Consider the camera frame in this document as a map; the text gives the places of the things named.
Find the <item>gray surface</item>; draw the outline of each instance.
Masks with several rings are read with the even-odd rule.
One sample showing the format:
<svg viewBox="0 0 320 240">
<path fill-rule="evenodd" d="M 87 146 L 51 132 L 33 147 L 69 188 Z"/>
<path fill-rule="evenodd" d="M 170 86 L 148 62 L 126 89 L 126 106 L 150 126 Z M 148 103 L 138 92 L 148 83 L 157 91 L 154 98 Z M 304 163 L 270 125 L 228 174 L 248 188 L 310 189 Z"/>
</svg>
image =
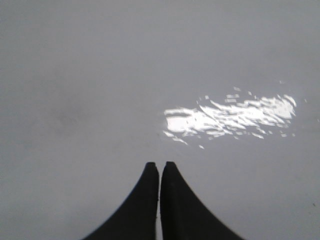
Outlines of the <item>gray surface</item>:
<svg viewBox="0 0 320 240">
<path fill-rule="evenodd" d="M 248 240 L 320 239 L 319 1 L 0 5 L 0 239 L 84 237 L 147 161 Z M 233 87 L 292 96 L 295 137 L 163 134 L 164 110 Z"/>
</svg>

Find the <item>gray floor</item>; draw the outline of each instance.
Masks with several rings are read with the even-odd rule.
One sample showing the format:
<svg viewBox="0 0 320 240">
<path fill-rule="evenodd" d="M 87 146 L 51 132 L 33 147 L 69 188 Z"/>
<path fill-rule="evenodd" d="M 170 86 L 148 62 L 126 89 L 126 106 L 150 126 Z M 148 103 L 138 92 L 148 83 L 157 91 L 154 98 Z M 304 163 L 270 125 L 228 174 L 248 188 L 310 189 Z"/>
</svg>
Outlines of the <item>gray floor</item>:
<svg viewBox="0 0 320 240">
<path fill-rule="evenodd" d="M 0 239 L 83 238 L 148 161 L 247 240 L 320 239 L 319 1 L 0 5 Z M 235 94 L 290 96 L 287 126 L 169 129 L 165 110 Z"/>
</svg>

